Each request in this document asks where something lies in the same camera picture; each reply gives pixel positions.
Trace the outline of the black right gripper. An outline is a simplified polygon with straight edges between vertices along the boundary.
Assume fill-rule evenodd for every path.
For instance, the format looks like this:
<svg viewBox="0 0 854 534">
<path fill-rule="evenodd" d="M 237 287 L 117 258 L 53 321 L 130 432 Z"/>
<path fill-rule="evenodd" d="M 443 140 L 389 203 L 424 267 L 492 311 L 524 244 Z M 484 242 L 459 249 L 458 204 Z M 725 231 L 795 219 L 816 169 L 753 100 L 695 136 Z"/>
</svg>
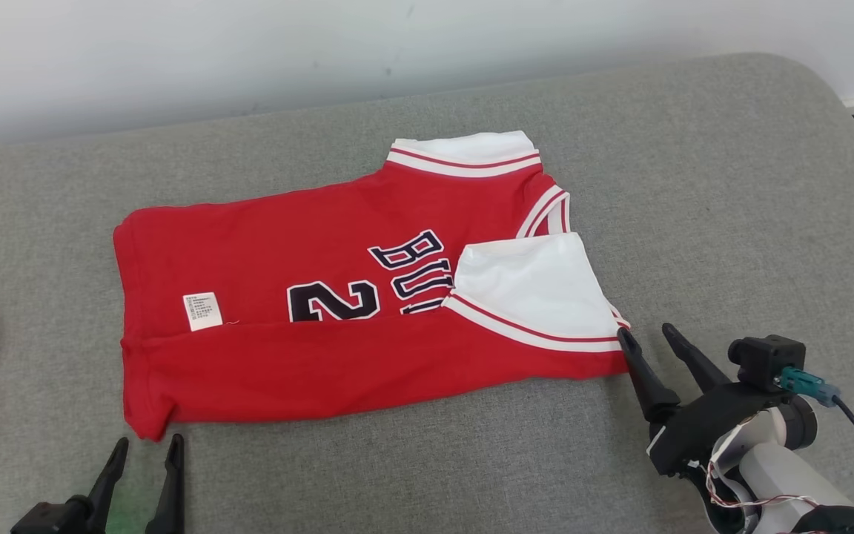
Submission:
<svg viewBox="0 0 854 534">
<path fill-rule="evenodd" d="M 704 393 L 682 409 L 677 392 L 667 388 L 645 360 L 637 338 L 624 327 L 617 332 L 645 421 L 664 423 L 660 436 L 649 449 L 649 458 L 658 474 L 672 476 L 684 469 L 687 462 L 703 455 L 709 457 L 716 440 L 739 423 L 792 399 L 788 391 L 763 392 L 748 384 L 731 383 L 673 324 L 662 324 L 662 334 Z"/>
</svg>

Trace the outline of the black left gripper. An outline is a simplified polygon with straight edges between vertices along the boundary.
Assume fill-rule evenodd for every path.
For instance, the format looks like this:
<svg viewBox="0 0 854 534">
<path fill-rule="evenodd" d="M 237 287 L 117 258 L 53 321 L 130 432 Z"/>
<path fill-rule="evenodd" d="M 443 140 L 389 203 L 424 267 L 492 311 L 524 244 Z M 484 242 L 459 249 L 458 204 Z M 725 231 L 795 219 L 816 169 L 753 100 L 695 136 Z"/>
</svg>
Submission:
<svg viewBox="0 0 854 534">
<path fill-rule="evenodd" d="M 105 534 L 128 449 L 128 438 L 116 442 L 88 497 L 74 495 L 62 504 L 40 501 L 10 528 L 10 534 Z M 164 469 L 162 492 L 145 534 L 185 534 L 185 440 L 181 434 L 171 438 Z"/>
</svg>

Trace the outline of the red Bulls basketball jersey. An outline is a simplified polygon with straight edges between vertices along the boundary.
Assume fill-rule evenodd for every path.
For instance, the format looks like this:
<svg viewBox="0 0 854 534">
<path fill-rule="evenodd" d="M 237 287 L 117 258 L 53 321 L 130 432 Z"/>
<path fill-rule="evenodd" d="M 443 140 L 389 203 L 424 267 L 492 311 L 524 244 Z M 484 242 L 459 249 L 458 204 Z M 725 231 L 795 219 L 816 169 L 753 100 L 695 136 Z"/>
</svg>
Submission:
<svg viewBox="0 0 854 534">
<path fill-rule="evenodd" d="M 140 209 L 114 249 L 143 439 L 626 371 L 629 323 L 521 131 L 397 139 L 339 185 Z"/>
</svg>

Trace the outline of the grey fabric sofa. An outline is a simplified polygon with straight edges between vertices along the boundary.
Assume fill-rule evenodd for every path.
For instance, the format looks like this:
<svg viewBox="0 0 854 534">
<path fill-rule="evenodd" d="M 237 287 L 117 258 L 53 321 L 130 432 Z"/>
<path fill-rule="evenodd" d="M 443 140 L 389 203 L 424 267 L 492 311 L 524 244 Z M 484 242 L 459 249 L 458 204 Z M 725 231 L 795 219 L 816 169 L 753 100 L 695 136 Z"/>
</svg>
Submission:
<svg viewBox="0 0 854 534">
<path fill-rule="evenodd" d="M 308 111 L 241 113 L 0 148 L 0 534 L 90 490 L 122 419 L 112 232 L 133 210 L 328 185 L 393 139 L 525 131 L 572 194 L 607 297 L 658 375 L 697 387 L 675 324 L 726 346 L 782 334 L 854 410 L 854 119 L 779 56 Z M 526 381 L 339 419 L 177 426 L 196 534 L 707 534 L 655 473 L 627 378 Z"/>
</svg>

